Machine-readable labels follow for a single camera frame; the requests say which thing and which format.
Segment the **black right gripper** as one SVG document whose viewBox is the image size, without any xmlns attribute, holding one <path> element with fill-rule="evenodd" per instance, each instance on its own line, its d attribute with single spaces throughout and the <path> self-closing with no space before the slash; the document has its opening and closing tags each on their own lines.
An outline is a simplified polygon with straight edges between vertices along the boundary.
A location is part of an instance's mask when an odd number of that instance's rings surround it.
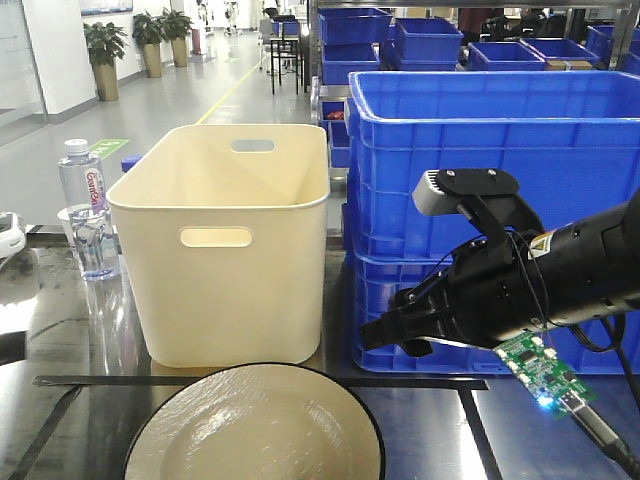
<svg viewBox="0 0 640 480">
<path fill-rule="evenodd" d="M 398 291 L 359 335 L 366 351 L 399 345 L 409 356 L 431 355 L 431 341 L 492 349 L 548 328 L 550 307 L 530 239 L 509 234 L 497 249 L 469 242 L 455 250 L 451 266 Z"/>
</svg>

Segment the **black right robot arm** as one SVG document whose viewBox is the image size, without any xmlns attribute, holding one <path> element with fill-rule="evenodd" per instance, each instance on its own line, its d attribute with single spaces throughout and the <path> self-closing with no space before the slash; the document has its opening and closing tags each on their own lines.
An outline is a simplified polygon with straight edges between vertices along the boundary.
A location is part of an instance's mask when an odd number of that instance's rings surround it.
<svg viewBox="0 0 640 480">
<path fill-rule="evenodd" d="M 637 196 L 552 232 L 517 194 L 472 195 L 461 207 L 481 238 L 361 326 L 364 349 L 420 339 L 491 350 L 524 331 L 638 309 Z"/>
</svg>

